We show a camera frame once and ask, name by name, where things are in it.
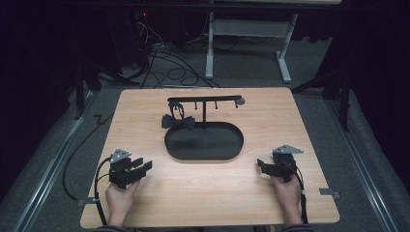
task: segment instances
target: sleeve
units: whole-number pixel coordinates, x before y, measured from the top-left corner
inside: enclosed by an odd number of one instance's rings
[[[132,230],[114,225],[105,225],[93,230],[93,232],[132,232]]]
[[[313,228],[309,224],[297,224],[283,226],[281,232],[313,232]]]

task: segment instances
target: hand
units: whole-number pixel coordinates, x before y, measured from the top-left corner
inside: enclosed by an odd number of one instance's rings
[[[139,181],[132,183],[127,189],[118,188],[112,183],[109,185],[105,192],[110,212],[109,225],[124,227],[127,216],[132,208],[134,194],[138,186]]]
[[[271,176],[275,186],[277,198],[283,210],[283,219],[286,225],[302,224],[299,202],[301,201],[301,186],[295,175],[290,182],[284,183],[280,177]]]

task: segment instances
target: black tray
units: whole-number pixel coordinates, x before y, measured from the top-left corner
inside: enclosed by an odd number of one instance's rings
[[[230,160],[244,145],[241,130],[225,122],[196,122],[193,130],[176,125],[164,140],[169,155],[178,160]]]

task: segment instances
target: person's left hand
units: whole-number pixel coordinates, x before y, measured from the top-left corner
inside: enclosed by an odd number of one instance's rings
[[[132,183],[127,189],[118,188],[112,183],[109,185],[105,192],[110,212],[109,225],[124,226],[128,213],[132,208],[134,194],[138,186],[139,181]]]

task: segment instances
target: dark blue bow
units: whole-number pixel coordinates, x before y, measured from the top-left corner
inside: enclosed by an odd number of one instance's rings
[[[174,115],[174,108],[178,109],[181,119],[176,119]],[[170,102],[169,103],[169,109],[171,110],[171,115],[163,115],[162,116],[162,121],[161,121],[161,126],[164,129],[171,128],[175,125],[182,125],[184,128],[188,130],[193,130],[195,127],[195,119],[190,117],[184,118],[185,112],[184,112],[184,107],[177,102]]]

